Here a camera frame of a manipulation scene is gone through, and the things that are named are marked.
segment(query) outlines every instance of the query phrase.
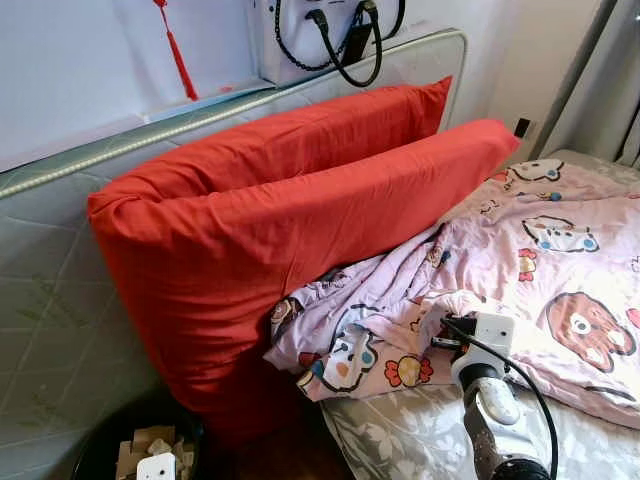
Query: bed sheet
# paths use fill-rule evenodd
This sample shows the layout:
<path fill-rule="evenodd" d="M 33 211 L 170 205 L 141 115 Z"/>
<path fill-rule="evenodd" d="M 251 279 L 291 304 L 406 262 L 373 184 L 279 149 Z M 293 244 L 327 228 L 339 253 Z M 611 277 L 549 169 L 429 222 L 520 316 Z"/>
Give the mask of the bed sheet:
<path fill-rule="evenodd" d="M 640 172 L 569 150 L 552 158 L 580 165 L 618 183 Z M 538 411 L 535 397 L 516 387 L 524 408 Z M 559 479 L 640 479 L 640 431 L 589 416 L 548 400 L 560 439 Z M 325 421 L 354 476 L 369 479 L 462 480 L 475 478 L 473 451 L 455 386 L 424 385 L 364 400 L 322 402 Z M 532 438 L 548 459 L 548 433 L 540 414 L 527 416 Z"/>

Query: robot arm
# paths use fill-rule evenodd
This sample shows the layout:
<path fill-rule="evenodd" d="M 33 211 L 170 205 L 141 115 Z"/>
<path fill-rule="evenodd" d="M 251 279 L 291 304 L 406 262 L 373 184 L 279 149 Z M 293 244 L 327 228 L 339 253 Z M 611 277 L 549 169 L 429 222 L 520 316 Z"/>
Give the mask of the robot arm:
<path fill-rule="evenodd" d="M 443 323 L 508 357 L 513 319 L 478 313 L 448 317 Z M 473 444 L 478 479 L 550 480 L 529 438 L 526 416 L 503 380 L 505 363 L 477 345 L 457 339 L 434 338 L 432 344 L 458 352 L 451 371 L 464 392 L 464 425 Z"/>

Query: white wall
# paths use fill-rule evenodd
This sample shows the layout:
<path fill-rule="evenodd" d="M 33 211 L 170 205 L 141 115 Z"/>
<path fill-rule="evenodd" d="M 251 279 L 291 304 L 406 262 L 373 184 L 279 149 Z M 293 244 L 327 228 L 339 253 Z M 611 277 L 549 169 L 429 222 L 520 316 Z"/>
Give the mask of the white wall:
<path fill-rule="evenodd" d="M 534 122 L 511 161 L 526 160 L 601 0 L 512 0 L 515 28 L 499 72 L 489 116 L 511 129 Z"/>
<path fill-rule="evenodd" d="M 241 4 L 168 1 L 201 96 L 253 71 Z M 3 0 L 0 59 L 0 171 L 186 99 L 152 0 Z"/>

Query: black cable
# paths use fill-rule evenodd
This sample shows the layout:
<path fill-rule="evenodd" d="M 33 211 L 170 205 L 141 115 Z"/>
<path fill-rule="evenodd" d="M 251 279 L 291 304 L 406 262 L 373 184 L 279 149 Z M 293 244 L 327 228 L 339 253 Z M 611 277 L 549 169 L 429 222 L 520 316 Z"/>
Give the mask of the black cable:
<path fill-rule="evenodd" d="M 387 36 L 383 38 L 383 40 L 387 40 L 391 37 L 395 37 L 396 33 L 398 33 L 398 30 L 400 30 L 400 27 L 402 26 L 402 22 L 404 21 L 405 7 L 406 7 L 405 0 L 398 0 L 398 15 L 396 15 L 396 23 L 393 24 L 393 28 L 387 34 Z"/>
<path fill-rule="evenodd" d="M 542 396 L 542 393 L 540 393 L 540 390 L 538 390 L 538 387 L 536 386 L 536 384 L 533 382 L 533 380 L 531 380 L 529 375 L 527 375 L 525 371 L 522 370 L 518 365 L 516 365 L 514 362 L 509 360 L 504 355 L 496 352 L 491 347 L 488 347 L 481 341 L 476 340 L 471 335 L 467 335 L 466 333 L 464 333 L 462 330 L 456 327 L 451 320 L 446 318 L 441 318 L 440 321 L 447 328 L 450 328 L 451 330 L 453 330 L 456 335 L 464 339 L 466 342 L 469 342 L 475 345 L 476 347 L 481 348 L 485 352 L 490 353 L 494 357 L 497 357 L 500 360 L 502 360 L 506 365 L 509 365 L 516 372 L 518 372 L 522 376 L 522 378 L 524 378 L 525 381 L 529 384 L 529 387 L 531 387 L 531 390 L 533 391 L 536 398 L 538 399 L 538 403 L 540 404 L 540 408 L 542 409 L 544 418 L 547 421 L 547 426 L 549 427 L 549 436 L 551 437 L 551 472 L 550 473 L 551 473 L 551 479 L 556 480 L 556 476 L 558 474 L 558 434 L 556 432 L 556 426 L 553 423 L 553 418 L 551 418 L 551 412 L 549 411 L 549 407 L 547 407 L 547 402 L 544 401 L 544 397 Z"/>
<path fill-rule="evenodd" d="M 363 2 L 360 2 L 360 5 L 358 5 L 358 8 L 361 8 Z M 400 27 L 402 26 L 402 22 L 404 21 L 404 15 L 405 15 L 405 10 L 406 10 L 406 5 L 405 5 L 405 0 L 398 0 L 398 14 L 396 15 L 396 22 L 393 25 L 393 28 L 391 29 L 391 31 L 389 32 L 389 34 L 384 37 L 384 40 L 391 38 L 393 36 L 396 35 L 396 33 L 398 33 L 398 30 L 400 30 Z M 380 65 L 382 62 L 382 37 L 380 35 L 380 27 L 378 25 L 377 22 L 377 10 L 376 10 L 376 22 L 374 25 L 372 25 L 373 27 L 373 31 L 374 31 L 374 35 L 375 35 L 375 44 L 376 44 L 376 68 L 374 69 L 374 74 L 371 76 L 371 78 L 373 80 L 370 79 L 370 81 L 367 82 L 357 82 L 357 81 L 350 81 L 350 77 L 346 74 L 346 72 L 344 71 L 344 68 L 342 68 L 342 63 L 337 60 L 338 55 L 340 55 L 344 49 L 347 46 L 347 41 L 349 40 L 349 32 L 347 32 L 347 34 L 345 35 L 345 38 L 342 40 L 342 43 L 340 44 L 340 46 L 338 47 L 338 50 L 336 50 L 334 52 L 334 55 L 331 55 L 331 52 L 334 51 L 333 47 L 331 46 L 331 43 L 327 43 L 327 40 L 325 40 L 324 35 L 323 35 L 323 42 L 325 44 L 325 47 L 327 47 L 327 50 L 329 51 L 329 60 L 321 63 L 319 65 L 307 65 L 303 62 L 301 62 L 300 60 L 298 60 L 287 48 L 287 46 L 284 44 L 284 41 L 282 40 L 282 31 L 280 28 L 280 12 L 282 9 L 282 0 L 276 0 L 276 7 L 275 7 L 275 36 L 276 36 L 276 42 L 278 43 L 278 45 L 280 46 L 280 50 L 282 50 L 282 53 L 284 53 L 285 57 L 287 57 L 289 59 L 289 61 L 291 63 L 293 63 L 296 67 L 307 71 L 307 72 L 317 72 L 320 70 L 324 70 L 325 68 L 327 68 L 329 65 L 331 65 L 332 63 L 338 68 L 338 70 L 340 70 L 340 73 L 342 74 L 342 76 L 352 85 L 355 85 L 357 87 L 362 87 L 362 86 L 368 86 L 371 84 L 371 82 L 373 82 L 373 80 L 375 80 L 375 78 L 378 76 L 378 74 L 380 73 Z M 353 21 L 351 22 L 351 27 L 349 30 L 351 30 L 351 28 L 354 27 L 356 20 L 358 18 L 358 14 L 356 13 L 356 15 L 353 17 Z"/>
<path fill-rule="evenodd" d="M 287 46 L 284 44 L 284 41 L 282 40 L 282 33 L 280 30 L 280 9 L 282 7 L 282 0 L 277 0 L 276 1 L 276 9 L 275 9 L 275 33 L 276 33 L 276 42 L 278 42 L 278 45 L 280 46 L 280 50 L 282 50 L 282 53 L 284 53 L 285 57 L 287 57 L 289 59 L 289 61 L 291 63 L 293 63 L 296 67 L 306 71 L 306 72 L 317 72 L 319 70 L 324 70 L 325 68 L 327 68 L 329 65 L 331 65 L 331 59 L 327 60 L 324 63 L 321 63 L 319 65 L 307 65 L 305 63 L 302 63 L 301 61 L 299 61 L 296 57 L 293 56 L 293 54 L 289 51 L 289 49 L 287 48 Z M 355 17 L 354 20 L 351 24 L 351 27 L 353 27 L 355 23 Z M 347 46 L 347 40 L 349 39 L 349 33 L 347 32 L 347 35 L 345 35 L 344 40 L 342 40 L 342 43 L 340 44 L 340 46 L 338 47 L 338 55 L 340 55 L 340 53 L 342 53 L 342 51 L 345 49 L 345 47 Z"/>
<path fill-rule="evenodd" d="M 351 77 L 347 71 L 342 66 L 342 63 L 338 59 L 338 55 L 336 54 L 333 46 L 331 45 L 331 40 L 329 39 L 329 24 L 327 22 L 327 18 L 324 15 L 324 12 L 320 9 L 311 10 L 305 18 L 312 19 L 315 24 L 318 26 L 320 30 L 320 34 L 322 35 L 322 41 L 324 42 L 327 51 L 329 52 L 329 57 L 331 57 L 331 61 L 338 69 L 340 74 L 344 77 L 344 79 L 349 82 L 354 87 L 364 88 L 371 85 L 376 78 L 378 78 L 378 74 L 380 73 L 380 67 L 382 66 L 382 36 L 380 35 L 380 25 L 378 24 L 378 9 L 375 6 L 373 1 L 364 1 L 360 2 L 358 5 L 358 10 L 356 11 L 356 15 L 354 18 L 358 18 L 362 15 L 362 11 L 366 11 L 371 18 L 371 25 L 373 27 L 373 34 L 375 36 L 376 42 L 376 64 L 373 68 L 373 72 L 369 76 L 368 79 L 364 81 L 356 80 Z"/>

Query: wall outlet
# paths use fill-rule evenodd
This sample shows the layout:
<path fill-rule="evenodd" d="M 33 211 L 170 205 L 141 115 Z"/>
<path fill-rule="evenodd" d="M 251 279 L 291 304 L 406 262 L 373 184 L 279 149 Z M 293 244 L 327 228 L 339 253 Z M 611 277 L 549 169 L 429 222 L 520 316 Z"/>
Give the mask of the wall outlet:
<path fill-rule="evenodd" d="M 516 128 L 513 130 L 513 134 L 518 138 L 529 139 L 531 133 L 535 130 L 535 126 L 536 124 L 532 120 L 520 117 L 518 123 L 516 123 Z"/>

